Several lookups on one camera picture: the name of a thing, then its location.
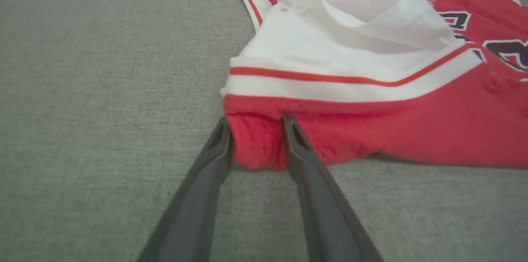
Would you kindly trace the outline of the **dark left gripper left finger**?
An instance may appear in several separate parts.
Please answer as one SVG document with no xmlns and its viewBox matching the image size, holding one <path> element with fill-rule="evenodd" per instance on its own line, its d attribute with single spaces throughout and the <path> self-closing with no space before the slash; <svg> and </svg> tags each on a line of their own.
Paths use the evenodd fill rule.
<svg viewBox="0 0 528 262">
<path fill-rule="evenodd" d="M 232 165 L 233 138 L 222 117 L 138 257 L 139 262 L 208 262 L 221 185 Z"/>
</svg>

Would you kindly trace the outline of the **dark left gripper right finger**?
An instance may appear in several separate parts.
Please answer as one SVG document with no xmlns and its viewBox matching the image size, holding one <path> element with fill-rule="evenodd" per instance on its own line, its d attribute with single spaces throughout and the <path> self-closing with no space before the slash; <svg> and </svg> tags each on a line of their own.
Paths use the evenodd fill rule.
<svg viewBox="0 0 528 262">
<path fill-rule="evenodd" d="M 282 117 L 288 172 L 297 187 L 311 262 L 383 258 L 297 119 Z"/>
</svg>

